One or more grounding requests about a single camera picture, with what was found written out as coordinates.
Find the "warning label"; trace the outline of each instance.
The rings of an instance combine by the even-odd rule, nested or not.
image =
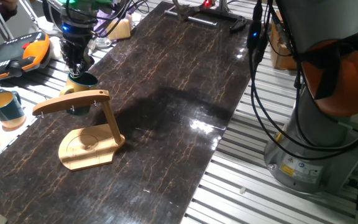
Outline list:
[[[294,179],[315,184],[320,176],[322,166],[315,166],[300,159],[286,155],[280,170]]]

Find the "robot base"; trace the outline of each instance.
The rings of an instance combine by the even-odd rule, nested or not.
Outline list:
[[[308,90],[302,93],[300,102],[300,126],[313,144],[326,147],[343,146],[358,138],[358,134],[348,131],[323,115],[312,102]],[[298,142],[307,144],[300,138],[295,121],[294,111],[284,131]],[[286,150],[302,157],[323,157],[337,153],[305,149],[281,134],[277,135],[276,141]],[[270,173],[291,189],[307,193],[323,190],[337,192],[358,165],[358,146],[330,159],[307,161],[290,156],[269,141],[265,147],[264,159]]]

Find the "wooden base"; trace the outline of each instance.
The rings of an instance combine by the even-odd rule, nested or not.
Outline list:
[[[108,124],[72,130],[59,147],[59,159],[65,167],[75,171],[112,163],[114,153],[125,143],[117,143]]]

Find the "wooden hook arm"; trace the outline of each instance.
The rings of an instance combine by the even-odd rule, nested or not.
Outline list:
[[[71,107],[80,108],[93,103],[109,101],[110,96],[107,90],[87,90],[70,93],[67,95],[52,98],[37,104],[32,114],[38,116],[41,114],[49,114],[62,110],[69,110]]]

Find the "dark marble-pattern mat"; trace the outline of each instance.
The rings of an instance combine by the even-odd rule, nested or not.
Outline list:
[[[109,165],[71,172],[58,147],[83,117],[36,121],[0,155],[0,214],[9,223],[178,223],[249,81],[246,32],[174,17],[161,3],[91,72],[108,90],[127,142]]]

